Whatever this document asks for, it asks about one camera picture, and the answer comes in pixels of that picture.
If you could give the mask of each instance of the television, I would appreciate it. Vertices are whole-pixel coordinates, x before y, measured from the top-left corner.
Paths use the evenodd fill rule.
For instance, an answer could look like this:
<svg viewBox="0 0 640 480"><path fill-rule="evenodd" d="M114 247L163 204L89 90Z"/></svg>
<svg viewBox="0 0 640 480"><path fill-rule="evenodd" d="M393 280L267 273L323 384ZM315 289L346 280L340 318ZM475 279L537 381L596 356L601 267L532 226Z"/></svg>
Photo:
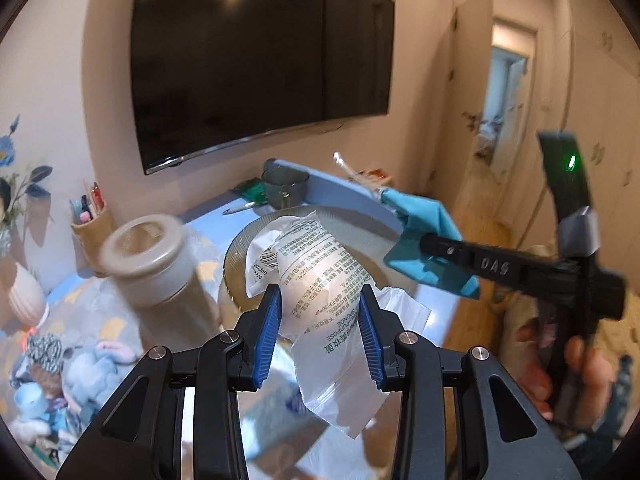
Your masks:
<svg viewBox="0 0 640 480"><path fill-rule="evenodd" d="M282 128L388 112L393 0L134 0L146 174Z"/></svg>

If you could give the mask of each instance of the person's hand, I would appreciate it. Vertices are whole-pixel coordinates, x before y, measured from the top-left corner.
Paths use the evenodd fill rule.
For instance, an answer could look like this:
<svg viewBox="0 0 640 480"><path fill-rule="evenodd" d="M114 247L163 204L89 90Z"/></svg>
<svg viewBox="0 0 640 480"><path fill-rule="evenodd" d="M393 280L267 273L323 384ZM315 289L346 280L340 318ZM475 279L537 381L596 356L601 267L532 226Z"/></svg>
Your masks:
<svg viewBox="0 0 640 480"><path fill-rule="evenodd" d="M542 369L537 355L537 323L534 320L527 323L516 332L517 341L532 341L527 354L527 366L523 374L516 378L518 385L527 394L531 402L537 407L547 420L553 419L553 411L546 402L552 393L551 378ZM564 358L569 368L579 374L584 355L584 341L572 337L564 347ZM577 426L588 428L604 413L609 403L611 383L615 381L611 364L604 358L601 350L591 348L584 365L582 382L584 389L575 413Z"/></svg>

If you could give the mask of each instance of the vase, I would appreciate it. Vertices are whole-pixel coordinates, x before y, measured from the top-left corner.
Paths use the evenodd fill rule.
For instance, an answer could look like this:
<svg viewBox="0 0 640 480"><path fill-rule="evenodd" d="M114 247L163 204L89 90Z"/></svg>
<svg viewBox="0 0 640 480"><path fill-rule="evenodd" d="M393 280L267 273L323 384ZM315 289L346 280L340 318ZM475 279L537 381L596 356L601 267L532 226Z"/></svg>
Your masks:
<svg viewBox="0 0 640 480"><path fill-rule="evenodd" d="M42 287L31 273L12 258L0 261L0 283L14 316L28 326L37 326L47 310Z"/></svg>

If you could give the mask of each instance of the mug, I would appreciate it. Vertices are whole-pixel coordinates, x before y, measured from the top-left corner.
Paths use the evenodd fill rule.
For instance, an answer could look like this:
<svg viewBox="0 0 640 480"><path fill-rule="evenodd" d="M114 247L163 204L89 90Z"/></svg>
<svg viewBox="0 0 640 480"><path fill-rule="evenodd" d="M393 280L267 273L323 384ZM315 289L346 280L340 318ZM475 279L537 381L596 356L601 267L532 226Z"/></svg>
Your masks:
<svg viewBox="0 0 640 480"><path fill-rule="evenodd" d="M306 183L309 174L306 171L275 166L262 174L267 202L275 209L287 209L304 202Z"/></svg>

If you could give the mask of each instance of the blue flower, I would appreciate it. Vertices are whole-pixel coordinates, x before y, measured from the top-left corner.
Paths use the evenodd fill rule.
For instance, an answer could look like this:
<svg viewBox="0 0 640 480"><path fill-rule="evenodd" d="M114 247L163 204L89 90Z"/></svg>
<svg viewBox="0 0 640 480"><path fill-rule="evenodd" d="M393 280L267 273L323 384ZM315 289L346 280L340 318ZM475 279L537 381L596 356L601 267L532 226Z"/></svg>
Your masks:
<svg viewBox="0 0 640 480"><path fill-rule="evenodd" d="M0 137L0 167L10 166L14 162L15 148L11 137L5 135Z"/></svg>

